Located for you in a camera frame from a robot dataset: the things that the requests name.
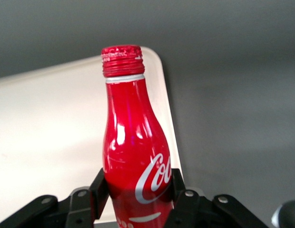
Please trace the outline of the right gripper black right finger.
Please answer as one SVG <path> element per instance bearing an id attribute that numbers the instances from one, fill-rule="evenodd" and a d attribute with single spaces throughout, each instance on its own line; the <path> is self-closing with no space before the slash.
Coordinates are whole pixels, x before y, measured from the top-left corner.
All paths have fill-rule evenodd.
<path id="1" fill-rule="evenodd" d="M 267 225 L 236 198 L 220 194 L 208 200 L 186 189 L 181 171 L 172 169 L 171 192 L 174 209 L 165 228 L 266 228 Z"/>

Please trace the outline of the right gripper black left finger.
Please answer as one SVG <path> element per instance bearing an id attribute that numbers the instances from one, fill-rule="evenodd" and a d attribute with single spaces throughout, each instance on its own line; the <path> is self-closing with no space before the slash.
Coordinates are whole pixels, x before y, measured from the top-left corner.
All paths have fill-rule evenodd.
<path id="1" fill-rule="evenodd" d="M 0 222 L 0 228 L 93 228 L 109 197 L 103 170 L 89 187 L 73 190 L 58 201 L 42 195 Z"/>

